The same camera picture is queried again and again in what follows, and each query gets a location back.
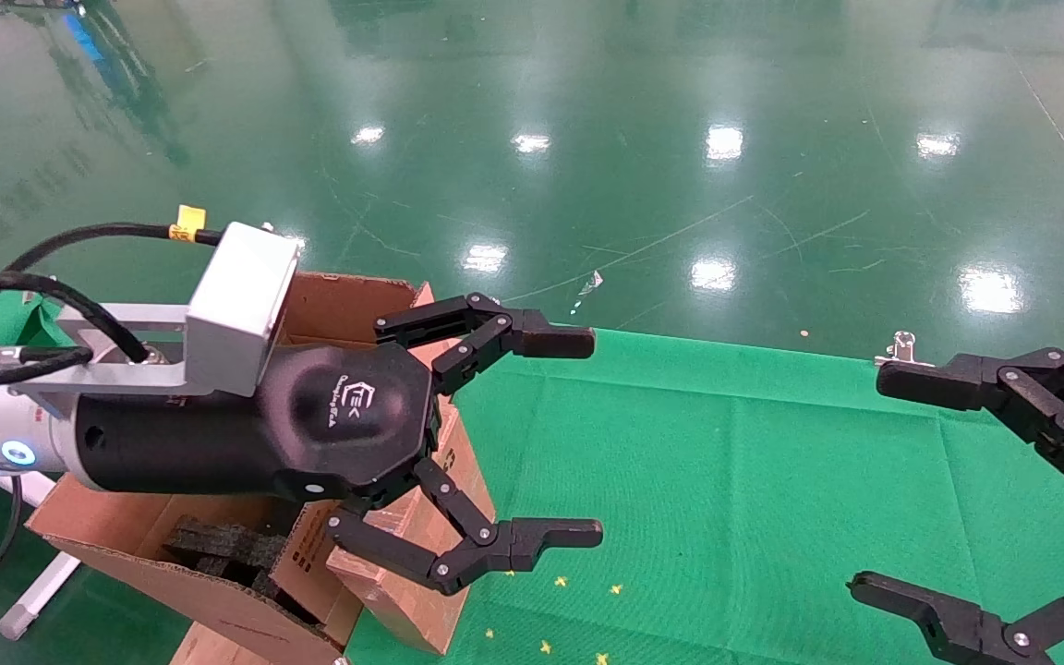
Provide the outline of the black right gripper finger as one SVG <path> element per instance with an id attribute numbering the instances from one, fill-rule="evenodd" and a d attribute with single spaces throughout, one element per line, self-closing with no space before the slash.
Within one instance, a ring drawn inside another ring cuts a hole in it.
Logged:
<path id="1" fill-rule="evenodd" d="M 1064 595 L 1005 624 L 976 603 L 870 571 L 849 584 L 853 600 L 916 624 L 930 653 L 950 664 L 1051 664 L 1064 641 Z"/>
<path id="2" fill-rule="evenodd" d="M 891 359 L 879 394 L 951 411 L 987 411 L 1064 476 L 1064 352 L 1049 346 L 1020 358 L 958 354 L 930 366 Z"/>

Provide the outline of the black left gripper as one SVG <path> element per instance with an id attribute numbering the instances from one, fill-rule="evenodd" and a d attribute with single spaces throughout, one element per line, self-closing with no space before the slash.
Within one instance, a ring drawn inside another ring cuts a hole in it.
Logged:
<path id="1" fill-rule="evenodd" d="M 491 572 L 529 572 L 546 549 L 596 548 L 595 519 L 491 522 L 431 455 L 438 400 L 500 358 L 592 358 L 594 329 L 552 325 L 536 307 L 484 294 L 435 300 L 376 320 L 372 348 L 285 346 L 251 396 L 84 394 L 73 434 L 84 485 L 151 495 L 257 495 L 292 502 L 392 504 L 419 483 L 461 541 L 443 554 L 338 506 L 343 550 L 440 594 Z M 451 340 L 430 371 L 406 349 Z"/>

